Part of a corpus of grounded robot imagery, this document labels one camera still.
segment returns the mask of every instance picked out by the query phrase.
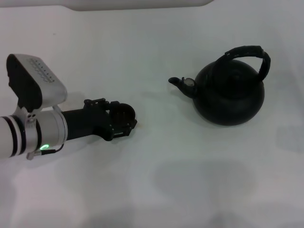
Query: white table surface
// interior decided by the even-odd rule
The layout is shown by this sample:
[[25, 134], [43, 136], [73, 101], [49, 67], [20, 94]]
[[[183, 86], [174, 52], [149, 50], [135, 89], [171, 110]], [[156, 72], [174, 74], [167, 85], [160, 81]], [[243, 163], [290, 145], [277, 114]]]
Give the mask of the white table surface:
[[[55, 155], [0, 161], [1, 228], [303, 228], [304, 2], [216, 0], [197, 8], [0, 9], [0, 115], [17, 99], [6, 57], [41, 57], [66, 85], [63, 110], [130, 104], [130, 137], [89, 136]], [[205, 122], [168, 78], [261, 45], [266, 96], [248, 123]], [[244, 61], [259, 69], [261, 61]]]

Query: kettle handle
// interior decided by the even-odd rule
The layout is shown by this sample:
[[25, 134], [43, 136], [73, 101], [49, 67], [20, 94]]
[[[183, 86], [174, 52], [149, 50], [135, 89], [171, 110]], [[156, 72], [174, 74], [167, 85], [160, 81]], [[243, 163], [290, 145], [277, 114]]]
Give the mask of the kettle handle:
[[258, 72], [258, 78], [257, 78], [258, 81], [263, 81], [269, 72], [271, 59], [269, 55], [261, 48], [261, 46], [236, 47], [226, 52], [222, 57], [220, 57], [215, 62], [214, 66], [210, 70], [209, 72], [209, 75], [211, 76], [210, 78], [212, 78], [212, 75], [214, 75], [216, 71], [220, 68], [220, 65], [230, 60], [233, 60], [235, 58], [241, 58], [241, 57], [257, 57], [263, 59], [263, 63]]

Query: green led light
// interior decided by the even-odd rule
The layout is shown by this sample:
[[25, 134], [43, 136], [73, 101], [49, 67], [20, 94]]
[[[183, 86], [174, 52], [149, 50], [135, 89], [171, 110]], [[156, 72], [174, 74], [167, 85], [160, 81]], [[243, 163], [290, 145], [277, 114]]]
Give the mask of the green led light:
[[49, 147], [49, 145], [45, 144], [45, 145], [43, 145], [43, 146], [40, 147], [40, 150], [41, 150], [41, 151], [42, 151], [42, 150], [45, 150], [45, 149], [47, 149], [48, 147]]

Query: kettle spout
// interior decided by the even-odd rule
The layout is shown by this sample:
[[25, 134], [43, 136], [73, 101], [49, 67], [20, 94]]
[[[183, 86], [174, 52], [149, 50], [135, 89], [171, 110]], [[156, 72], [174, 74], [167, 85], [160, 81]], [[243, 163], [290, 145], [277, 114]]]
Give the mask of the kettle spout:
[[178, 87], [178, 89], [189, 98], [196, 98], [197, 96], [197, 85], [196, 82], [191, 78], [182, 78], [181, 80], [177, 77], [172, 77], [168, 80], [172, 85]]

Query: black kettle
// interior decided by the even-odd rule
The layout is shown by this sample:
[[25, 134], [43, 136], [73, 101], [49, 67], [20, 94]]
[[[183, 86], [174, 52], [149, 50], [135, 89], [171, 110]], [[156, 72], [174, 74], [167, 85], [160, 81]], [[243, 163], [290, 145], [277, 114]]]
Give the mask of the black kettle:
[[[259, 72], [238, 57], [263, 59]], [[172, 77], [169, 82], [193, 99], [200, 114], [220, 125], [233, 126], [254, 117], [264, 102], [263, 80], [270, 69], [270, 57], [260, 46], [243, 46], [226, 52], [203, 68], [196, 79]]]

